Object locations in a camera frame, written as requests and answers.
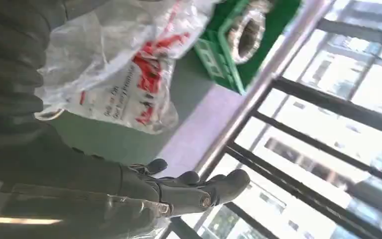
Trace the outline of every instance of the black sleeve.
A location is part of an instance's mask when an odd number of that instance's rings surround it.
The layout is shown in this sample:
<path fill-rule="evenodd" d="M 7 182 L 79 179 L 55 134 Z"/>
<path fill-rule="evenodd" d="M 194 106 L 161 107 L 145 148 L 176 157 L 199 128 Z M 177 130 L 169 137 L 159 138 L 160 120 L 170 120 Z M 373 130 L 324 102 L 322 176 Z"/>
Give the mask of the black sleeve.
<path fill-rule="evenodd" d="M 81 14 L 79 9 L 61 0 L 0 0 L 0 179 L 5 184 L 119 192 L 118 164 L 72 150 L 33 115 L 43 108 L 34 90 L 42 85 L 37 69 L 45 64 L 49 34 L 69 14 Z"/>

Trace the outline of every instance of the window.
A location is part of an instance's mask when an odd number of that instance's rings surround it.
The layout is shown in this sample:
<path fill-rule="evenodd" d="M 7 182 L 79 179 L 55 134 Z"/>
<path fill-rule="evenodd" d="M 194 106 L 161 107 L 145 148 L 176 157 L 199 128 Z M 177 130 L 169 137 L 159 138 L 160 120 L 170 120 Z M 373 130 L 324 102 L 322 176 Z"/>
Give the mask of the window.
<path fill-rule="evenodd" d="M 218 238 L 227 238 L 238 220 L 238 215 L 226 207 L 221 207 L 201 237 L 212 239 L 214 238 L 213 235 L 216 235 Z"/>
<path fill-rule="evenodd" d="M 382 30 L 382 1 L 354 1 L 347 6 L 342 21 Z"/>
<path fill-rule="evenodd" d="M 299 163 L 299 166 L 308 172 L 311 172 L 315 166 L 315 162 L 310 158 L 304 157 L 304 159 Z"/>
<path fill-rule="evenodd" d="M 298 228 L 299 228 L 298 224 L 294 223 L 294 222 L 291 221 L 291 220 L 289 220 L 288 224 L 289 224 L 289 226 L 290 226 L 291 228 L 293 228 L 295 231 L 297 231 Z"/>
<path fill-rule="evenodd" d="M 331 44 L 336 46 L 345 46 L 347 44 L 348 37 L 343 35 L 335 35 L 332 37 Z"/>
<path fill-rule="evenodd" d="M 336 230 L 333 232 L 331 239 L 360 239 L 360 238 L 351 234 L 350 232 L 345 230 L 343 227 L 338 226 Z"/>
<path fill-rule="evenodd" d="M 354 212 L 357 216 L 361 217 L 372 225 L 377 225 L 381 217 L 377 210 L 361 201 L 354 201 L 348 210 Z"/>
<path fill-rule="evenodd" d="M 301 104 L 301 103 L 299 103 L 299 102 L 295 102 L 295 103 L 293 103 L 293 105 L 296 106 L 296 107 L 298 107 L 298 108 L 300 108 L 301 110 L 303 110 L 303 109 L 305 108 L 305 105 L 304 105 L 304 104 Z"/>
<path fill-rule="evenodd" d="M 259 232 L 254 229 L 249 229 L 248 231 L 239 235 L 241 239 L 267 239 L 265 236 L 261 235 Z"/>
<path fill-rule="evenodd" d="M 377 54 L 380 49 L 380 44 L 377 42 L 372 42 L 368 45 L 365 52 L 369 54 Z"/>
<path fill-rule="evenodd" d="M 255 118 L 251 118 L 239 136 L 236 138 L 235 142 L 246 149 L 250 149 L 264 127 L 264 122 Z"/>
<path fill-rule="evenodd" d="M 353 183 L 348 178 L 337 175 L 332 179 L 332 184 L 338 188 L 346 190 L 349 186 L 352 186 Z"/>
<path fill-rule="evenodd" d="M 314 237 L 309 232 L 304 232 L 304 237 L 306 239 L 314 239 Z"/>
<path fill-rule="evenodd" d="M 335 83 L 329 92 L 333 95 L 346 99 L 349 96 L 353 85 L 354 84 L 351 81 L 342 80 Z"/>
<path fill-rule="evenodd" d="M 328 169 L 328 168 L 326 168 L 320 164 L 317 164 L 314 166 L 314 168 L 312 169 L 311 172 L 315 176 L 317 176 L 323 180 L 327 180 L 329 178 L 330 169 Z"/>
<path fill-rule="evenodd" d="M 268 191 L 261 188 L 261 193 L 259 194 L 259 197 L 263 199 L 266 203 L 273 206 L 277 209 L 278 212 L 282 213 L 283 210 L 286 208 L 286 204 L 279 200 L 277 197 L 273 196 Z"/>
<path fill-rule="evenodd" d="M 274 138 L 269 139 L 265 144 L 265 147 L 282 156 L 283 158 L 291 161 L 292 163 L 295 163 L 296 160 L 301 156 L 298 151 L 275 140 Z"/>
<path fill-rule="evenodd" d="M 312 78 L 315 80 L 314 84 L 317 85 L 318 82 L 320 82 L 321 78 L 324 76 L 324 73 L 326 73 L 327 68 L 332 64 L 331 61 L 323 61 L 321 65 L 318 67 L 317 71 L 315 71 Z"/>

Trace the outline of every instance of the plastic bag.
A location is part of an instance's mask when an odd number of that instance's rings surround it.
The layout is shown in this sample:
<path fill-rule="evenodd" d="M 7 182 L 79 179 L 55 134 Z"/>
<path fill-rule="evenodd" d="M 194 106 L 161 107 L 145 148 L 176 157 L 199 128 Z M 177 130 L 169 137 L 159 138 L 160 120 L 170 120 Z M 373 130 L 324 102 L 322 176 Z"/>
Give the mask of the plastic bag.
<path fill-rule="evenodd" d="M 181 58 L 197 41 L 208 24 L 214 1 L 162 0 L 143 1 L 142 7 L 154 18 L 156 38 L 140 51 L 146 58 L 165 56 Z"/>
<path fill-rule="evenodd" d="M 112 0 L 57 28 L 39 70 L 44 85 L 35 94 L 45 106 L 62 108 L 66 98 L 107 80 L 154 39 L 152 23 L 136 1 Z"/>
<path fill-rule="evenodd" d="M 65 188 L 15 185 L 2 198 L 0 239 L 149 239 L 170 217 L 168 204 Z"/>
<path fill-rule="evenodd" d="M 178 122 L 170 102 L 174 60 L 134 57 L 102 85 L 76 94 L 65 109 L 89 119 L 157 134 Z"/>

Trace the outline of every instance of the metal bar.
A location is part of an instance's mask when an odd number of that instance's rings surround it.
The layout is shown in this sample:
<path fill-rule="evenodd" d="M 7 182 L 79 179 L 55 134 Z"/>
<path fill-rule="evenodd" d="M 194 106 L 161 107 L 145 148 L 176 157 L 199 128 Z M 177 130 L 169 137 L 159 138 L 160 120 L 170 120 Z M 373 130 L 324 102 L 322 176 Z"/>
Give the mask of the metal bar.
<path fill-rule="evenodd" d="M 354 213 L 323 197 L 239 145 L 235 143 L 228 145 L 227 153 L 360 238 L 382 239 L 380 229 L 358 218 Z"/>
<path fill-rule="evenodd" d="M 269 84 L 265 91 L 262 93 L 262 95 L 258 98 L 257 102 L 253 105 L 251 110 L 257 110 L 261 104 L 264 102 L 264 100 L 267 98 L 267 96 L 270 94 L 272 90 L 272 84 Z M 251 114 L 245 115 L 244 120 L 239 124 L 239 126 L 236 128 L 236 130 L 231 134 L 229 138 L 229 142 L 235 141 L 235 139 L 238 137 L 239 133 L 241 133 L 242 129 L 247 125 L 248 121 L 251 119 Z"/>
<path fill-rule="evenodd" d="M 186 224 L 181 218 L 171 218 L 172 231 L 181 239 L 202 239 L 194 229 Z"/>
<path fill-rule="evenodd" d="M 297 138 L 297 139 L 299 139 L 299 140 L 301 140 L 301 141 L 303 141 L 303 142 L 305 142 L 305 143 L 307 143 L 307 144 L 309 144 L 309 145 L 311 145 L 311 146 L 313 146 L 319 150 L 322 150 L 325 153 L 328 153 L 328 154 L 330 154 L 330 155 L 332 155 L 332 156 L 334 156 L 334 157 L 336 157 L 336 158 L 338 158 L 338 159 L 340 159 L 340 160 L 342 160 L 342 161 L 344 161 L 344 162 L 346 162 L 346 163 L 348 163 L 348 164 L 350 164 L 350 165 L 352 165 L 358 169 L 361 169 L 365 172 L 370 173 L 373 176 L 376 176 L 376 177 L 382 179 L 382 172 L 379 171 L 378 169 L 376 169 L 374 167 L 370 167 L 370 166 L 368 166 L 368 165 L 366 165 L 366 164 L 364 164 L 364 163 L 362 163 L 362 162 L 360 162 L 360 161 L 358 161 L 358 160 L 356 160 L 356 159 L 354 159 L 354 158 L 352 158 L 352 157 L 350 157 L 350 156 L 348 156 L 348 155 L 346 155 L 340 151 L 337 151 L 336 149 L 326 145 L 323 142 L 320 142 L 320 141 L 318 141 L 318 140 L 316 140 L 316 139 L 314 139 L 314 138 L 312 138 L 312 137 L 310 137 L 304 133 L 301 133 L 301 132 L 299 132 L 299 131 L 297 131 L 297 130 L 295 130 L 295 129 L 293 129 L 293 128 L 291 128 L 291 127 L 289 127 L 283 123 L 280 123 L 280 122 L 278 122 L 278 121 L 276 121 L 276 120 L 274 120 L 274 119 L 272 119 L 266 115 L 263 115 L 259 112 L 256 112 L 254 117 L 256 117 L 257 119 L 264 121 L 265 123 L 275 127 L 276 129 L 281 130 L 281 131 L 285 132 L 286 134 L 291 135 L 291 136 L 293 136 L 293 137 L 295 137 L 295 138 Z"/>
<path fill-rule="evenodd" d="M 163 234 L 161 235 L 161 237 L 159 237 L 158 239 L 166 239 L 170 233 L 172 232 L 172 226 L 169 225 L 166 230 L 163 232 Z"/>
<path fill-rule="evenodd" d="M 378 112 L 357 106 L 283 77 L 273 81 L 272 84 L 274 88 L 289 95 L 382 131 L 382 114 Z"/>
<path fill-rule="evenodd" d="M 382 52 L 382 45 L 380 45 L 379 53 L 377 55 L 379 55 L 381 52 Z M 371 58 L 367 62 L 367 66 L 363 69 L 363 71 L 359 75 L 358 79 L 355 81 L 355 84 L 352 87 L 351 91 L 349 92 L 348 97 L 346 98 L 347 101 L 352 101 L 352 99 L 354 98 L 354 96 L 357 93 L 358 89 L 360 88 L 360 86 L 364 82 L 368 72 L 373 67 L 373 65 L 374 65 L 374 63 L 376 61 L 377 61 L 377 57 L 374 57 L 374 58 Z"/>
<path fill-rule="evenodd" d="M 248 225 L 257 230 L 261 235 L 267 237 L 268 239 L 279 239 L 276 235 L 274 235 L 269 229 L 261 225 L 257 220 L 252 218 L 248 213 L 242 210 L 234 203 L 227 203 L 225 206 L 238 215 L 241 219 L 243 219 Z"/>
<path fill-rule="evenodd" d="M 219 165 L 220 161 L 222 160 L 223 156 L 225 156 L 225 149 L 222 148 L 222 151 L 216 155 L 216 157 L 210 162 L 210 164 L 207 166 L 207 168 L 204 170 L 204 172 L 200 176 L 200 181 L 204 182 L 210 177 L 210 175 L 213 173 L 214 169 Z"/>
<path fill-rule="evenodd" d="M 334 34 L 356 37 L 382 44 L 382 30 L 352 25 L 341 21 L 330 21 L 325 18 L 319 21 L 317 28 Z"/>
<path fill-rule="evenodd" d="M 289 95 L 286 95 L 284 99 L 280 102 L 279 107 L 274 111 L 272 117 L 275 118 L 279 114 L 280 110 L 283 108 L 283 106 L 286 104 L 287 100 L 289 99 Z M 251 115 L 255 115 L 258 111 L 253 111 Z M 262 128 L 261 132 L 257 135 L 254 142 L 251 144 L 249 151 L 254 151 L 254 149 L 257 147 L 258 143 L 261 141 L 264 134 L 267 132 L 267 130 L 270 128 L 270 125 L 266 124 Z"/>
<path fill-rule="evenodd" d="M 326 46 L 323 47 L 322 50 L 335 54 L 335 55 L 346 56 L 356 61 L 368 62 L 368 60 L 372 58 L 372 56 L 369 54 L 356 52 L 351 49 L 348 49 L 342 46 L 332 45 L 332 44 L 327 44 Z"/>
<path fill-rule="evenodd" d="M 351 17 L 363 18 L 370 21 L 382 23 L 382 14 L 380 12 L 365 12 L 365 11 L 359 11 L 359 10 L 352 10 Z"/>
<path fill-rule="evenodd" d="M 212 210 L 213 208 L 209 208 L 205 211 L 205 213 L 203 213 L 203 215 L 200 217 L 200 219 L 198 219 L 197 223 L 195 224 L 194 231 L 197 232 L 200 229 L 200 227 L 202 227 L 208 216 L 211 214 Z"/>

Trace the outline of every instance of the white plastic bag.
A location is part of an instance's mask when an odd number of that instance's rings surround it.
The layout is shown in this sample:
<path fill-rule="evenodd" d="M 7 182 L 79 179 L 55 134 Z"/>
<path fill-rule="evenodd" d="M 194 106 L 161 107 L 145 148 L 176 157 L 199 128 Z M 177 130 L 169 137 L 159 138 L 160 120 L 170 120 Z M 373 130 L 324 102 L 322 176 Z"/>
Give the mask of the white plastic bag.
<path fill-rule="evenodd" d="M 146 58 L 181 58 L 197 41 L 210 21 L 215 3 L 202 0 L 143 1 L 156 25 L 156 38 L 140 51 Z"/>
<path fill-rule="evenodd" d="M 134 57 L 102 85 L 76 94 L 65 106 L 71 113 L 157 134 L 178 122 L 170 102 L 171 59 Z"/>
<path fill-rule="evenodd" d="M 44 85 L 35 92 L 45 106 L 107 80 L 154 39 L 152 17 L 134 0 L 112 0 L 54 30 L 40 69 Z"/>

